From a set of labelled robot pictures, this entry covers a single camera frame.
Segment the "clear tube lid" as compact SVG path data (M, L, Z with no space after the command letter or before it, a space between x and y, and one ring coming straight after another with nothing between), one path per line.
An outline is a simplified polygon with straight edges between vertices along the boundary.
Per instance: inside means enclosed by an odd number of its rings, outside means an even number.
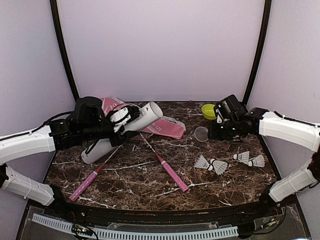
M206 142L208 138L208 129L204 126L199 126L194 131L194 137L199 142Z

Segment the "white shuttlecock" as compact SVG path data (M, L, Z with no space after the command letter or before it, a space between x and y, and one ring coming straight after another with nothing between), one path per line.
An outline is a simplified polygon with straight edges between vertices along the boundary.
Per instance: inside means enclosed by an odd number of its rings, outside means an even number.
M265 159L262 154L258 155L257 157L250 158L248 161L249 167L259 167L264 168L265 167Z
M207 159L200 155L197 161L194 163L194 167L197 169L204 169L208 171L212 171L214 169L213 165L207 161Z
M220 176L222 175L228 168L228 163L225 161L220 161L215 158L212 158L210 160L211 165L213 166L213 169L215 173Z
M239 153L239 154L234 154L232 159L233 159L233 161L240 162L240 163L248 165L249 159L250 159L250 152L249 151L245 151L245 152L242 152L242 153Z

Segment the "white shuttlecock tube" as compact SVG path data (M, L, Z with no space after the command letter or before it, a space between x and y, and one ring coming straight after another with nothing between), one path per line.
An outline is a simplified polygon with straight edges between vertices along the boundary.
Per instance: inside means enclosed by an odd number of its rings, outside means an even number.
M129 135L133 132L140 132L163 117L161 108L153 101L138 108L137 118L134 118L133 114L129 113L129 107L133 108L135 105L131 103L120 104L119 107L114 109L120 113L117 113L115 117L111 118L112 120L124 118L114 127L115 132L118 133L120 137ZM100 139L97 143L92 144L81 153L81 159L86 164L90 165L114 150L119 145L121 145L121 143L111 143L110 138Z

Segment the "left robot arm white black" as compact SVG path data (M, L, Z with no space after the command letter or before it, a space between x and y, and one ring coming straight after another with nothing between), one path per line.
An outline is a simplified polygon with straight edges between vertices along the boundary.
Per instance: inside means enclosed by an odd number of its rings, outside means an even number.
M59 199L58 187L37 182L7 165L11 160L38 153L50 153L80 146L85 141L109 139L115 146L125 125L139 116L135 106L120 105L105 114L102 100L87 96L76 100L73 111L59 113L41 126L0 139L0 188L34 200L60 218L67 218L70 206Z

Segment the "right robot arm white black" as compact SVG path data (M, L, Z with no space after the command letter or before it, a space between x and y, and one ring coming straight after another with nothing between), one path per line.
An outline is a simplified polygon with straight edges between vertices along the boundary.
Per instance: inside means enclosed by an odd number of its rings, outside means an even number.
M255 135L275 139L310 152L302 166L272 183L261 194L255 213L266 217L275 203L320 183L320 125L288 117L261 107L248 110L233 94L210 107L214 115L208 137L213 140L233 140Z

